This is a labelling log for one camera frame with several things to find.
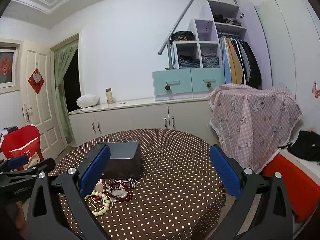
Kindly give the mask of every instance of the gray railing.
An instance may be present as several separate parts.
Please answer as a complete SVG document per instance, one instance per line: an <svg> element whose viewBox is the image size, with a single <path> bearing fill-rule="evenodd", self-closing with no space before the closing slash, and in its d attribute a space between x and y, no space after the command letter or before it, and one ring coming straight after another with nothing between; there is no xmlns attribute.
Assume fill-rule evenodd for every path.
<svg viewBox="0 0 320 240"><path fill-rule="evenodd" d="M171 35L174 33L174 31L176 30L177 26L179 25L179 23L181 22L182 18L184 17L184 15L186 14L186 12L188 11L189 7L191 6L191 4L193 3L194 0L190 0L190 2L188 3L188 5L186 6L186 8L183 10L182 14L180 15L180 17L178 18L177 22L174 24L172 30L170 31L169 35L167 36L166 40L164 41L161 49L159 50L158 54L162 55L162 52L164 51L164 47L167 45L167 49L168 49L168 58L169 58L169 69L173 69L173 65L172 65L172 57L171 57L171 48L170 48L170 38Z"/></svg>

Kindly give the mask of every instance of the teal drawer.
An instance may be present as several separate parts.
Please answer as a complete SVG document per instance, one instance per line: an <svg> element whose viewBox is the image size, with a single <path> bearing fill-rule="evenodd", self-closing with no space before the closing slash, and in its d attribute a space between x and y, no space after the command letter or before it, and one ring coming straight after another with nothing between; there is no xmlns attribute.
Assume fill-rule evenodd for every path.
<svg viewBox="0 0 320 240"><path fill-rule="evenodd" d="M219 85L225 83L223 68L197 68L191 69L193 92L211 92Z"/></svg>
<svg viewBox="0 0 320 240"><path fill-rule="evenodd" d="M155 95L192 92L190 69L172 69L152 73Z"/></svg>

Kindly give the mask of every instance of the pink checkered cloth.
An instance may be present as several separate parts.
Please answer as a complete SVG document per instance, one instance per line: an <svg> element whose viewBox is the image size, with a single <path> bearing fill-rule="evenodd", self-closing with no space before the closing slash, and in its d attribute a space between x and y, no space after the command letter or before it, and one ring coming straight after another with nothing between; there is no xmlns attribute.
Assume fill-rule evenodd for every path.
<svg viewBox="0 0 320 240"><path fill-rule="evenodd" d="M286 145L302 116L287 88L258 90L246 85L218 86L209 96L211 127L222 150L242 168L259 173Z"/></svg>

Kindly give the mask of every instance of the round table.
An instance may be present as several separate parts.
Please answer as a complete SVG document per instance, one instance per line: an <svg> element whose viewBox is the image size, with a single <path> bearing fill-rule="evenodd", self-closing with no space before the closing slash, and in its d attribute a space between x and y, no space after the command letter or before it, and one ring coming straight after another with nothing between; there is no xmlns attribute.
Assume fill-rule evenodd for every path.
<svg viewBox="0 0 320 240"><path fill-rule="evenodd" d="M116 240L204 239L219 219L225 189L210 162L209 144L199 137L169 129L108 134L74 149L52 175L78 166L96 143L125 141L140 143L142 176L131 201L116 202L95 217L109 236ZM71 228L80 233L63 194L60 201Z"/></svg>

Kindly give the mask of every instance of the green curtain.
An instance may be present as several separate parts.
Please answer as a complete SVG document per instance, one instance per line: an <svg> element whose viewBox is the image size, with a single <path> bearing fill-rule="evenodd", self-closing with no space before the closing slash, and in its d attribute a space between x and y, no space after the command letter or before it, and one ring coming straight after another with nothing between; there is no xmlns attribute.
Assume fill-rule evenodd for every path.
<svg viewBox="0 0 320 240"><path fill-rule="evenodd" d="M72 141L72 130L68 120L68 110L64 95L63 78L67 72L70 62L78 48L78 40L73 41L54 52L54 77L56 83L56 95L59 117L63 134L67 142Z"/></svg>

